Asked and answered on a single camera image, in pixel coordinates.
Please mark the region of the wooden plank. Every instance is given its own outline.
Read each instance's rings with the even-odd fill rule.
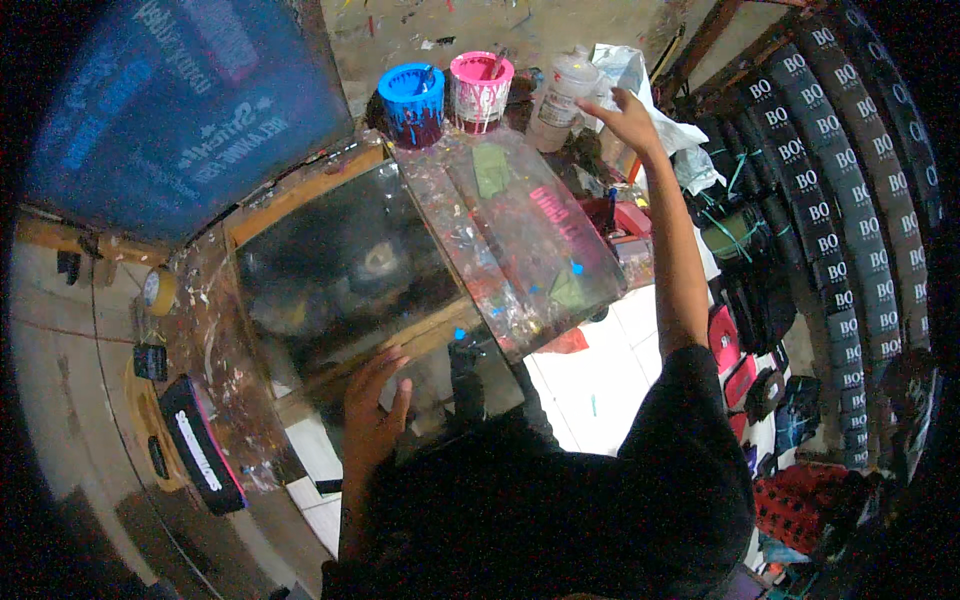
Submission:
[[[480,313],[469,297],[463,296],[419,322],[399,331],[380,348],[403,346],[403,353],[417,360],[436,348],[453,340],[459,327],[470,331],[480,325]],[[303,385],[276,401],[276,413],[284,427],[307,419],[316,412],[318,402],[334,399],[345,388],[344,381],[358,366],[370,360],[376,349],[358,354],[336,367],[318,373],[303,382]]]
[[[732,100],[728,98],[727,91],[790,41],[786,26],[793,17],[794,13],[788,12],[724,68],[700,85],[695,90],[695,95],[703,98],[698,111],[713,113],[727,108]]]
[[[670,67],[670,70],[664,75],[664,84],[662,86],[660,101],[665,105],[672,105],[673,98],[680,91],[693,69],[700,64],[704,56],[707,55],[710,47],[716,43],[716,40],[727,29],[736,10],[743,3],[743,0],[718,0],[713,5],[707,18],[697,28],[697,33],[693,35],[690,43],[677,57],[677,60]]]
[[[230,237],[235,246],[243,246],[257,233],[276,223],[296,208],[313,200],[323,192],[333,189],[367,171],[385,158],[382,145],[370,146],[357,155],[348,155],[334,165],[310,165],[281,181],[279,186],[287,189],[274,195],[270,203],[252,212],[240,224],[230,228]],[[305,175],[304,171],[314,169]]]
[[[16,241],[58,251],[84,254],[80,244],[84,232],[63,223],[21,214],[16,222]],[[133,242],[116,236],[100,235],[97,250],[107,260],[159,267],[167,262],[167,248]]]

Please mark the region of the red object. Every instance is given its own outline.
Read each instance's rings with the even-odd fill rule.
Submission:
[[[725,372],[740,360],[740,340],[726,304],[711,312],[707,339],[718,372]]]
[[[756,361],[754,356],[750,354],[727,377],[727,382],[723,384],[723,395],[727,398],[727,406],[730,408],[740,407],[755,381]]]
[[[736,442],[740,443],[740,438],[743,437],[743,430],[747,428],[747,414],[746,413],[737,413],[728,419],[730,422],[730,428],[733,430],[733,434],[736,437]]]
[[[580,350],[586,350],[589,347],[590,344],[587,343],[584,332],[580,330],[580,327],[574,327],[564,335],[537,350],[537,354],[546,354],[548,352],[553,352],[554,354],[572,354]]]
[[[756,527],[797,552],[809,554],[849,488],[839,465],[794,465],[754,483]]]
[[[640,207],[634,203],[616,203],[613,208],[613,221],[617,228],[623,229],[632,235],[650,237],[653,224]]]
[[[636,175],[640,172],[640,159],[634,158],[634,164],[630,167],[630,175],[627,176],[627,183],[630,185],[634,184],[636,181]]]

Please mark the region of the paintbrush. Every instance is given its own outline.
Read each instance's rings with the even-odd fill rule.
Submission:
[[[433,83],[433,65],[427,66],[420,73],[420,79],[417,81],[417,93],[425,94],[430,91],[430,84]]]
[[[496,74],[500,71],[500,63],[507,58],[507,49],[500,48],[500,52],[496,54],[496,59],[493,60],[493,64],[490,65],[490,68],[487,71],[484,71],[483,77],[480,78],[484,81],[489,81],[491,79],[496,79]]]

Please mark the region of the paint-splattered table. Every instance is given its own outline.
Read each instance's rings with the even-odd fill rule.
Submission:
[[[618,299],[616,259],[540,154],[506,128],[445,125],[430,148],[393,148],[435,239],[511,362]]]

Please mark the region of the label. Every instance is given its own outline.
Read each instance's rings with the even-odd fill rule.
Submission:
[[[220,484],[220,480],[217,479],[217,474],[213,472],[213,469],[210,467],[210,462],[206,460],[204,449],[201,448],[200,443],[197,442],[197,436],[194,435],[193,427],[190,426],[190,421],[187,419],[184,411],[177,413],[177,425],[180,427],[180,432],[186,442],[186,447],[190,448],[190,454],[197,463],[197,468],[204,475],[204,479],[210,487],[210,490],[212,492],[221,490],[223,486]]]
[[[457,116],[471,123],[486,123],[503,116],[507,107],[510,82],[497,85],[465,84],[454,78],[454,110]]]
[[[566,96],[550,88],[543,97],[538,118],[550,127],[570,127],[577,116],[577,105],[573,96]]]

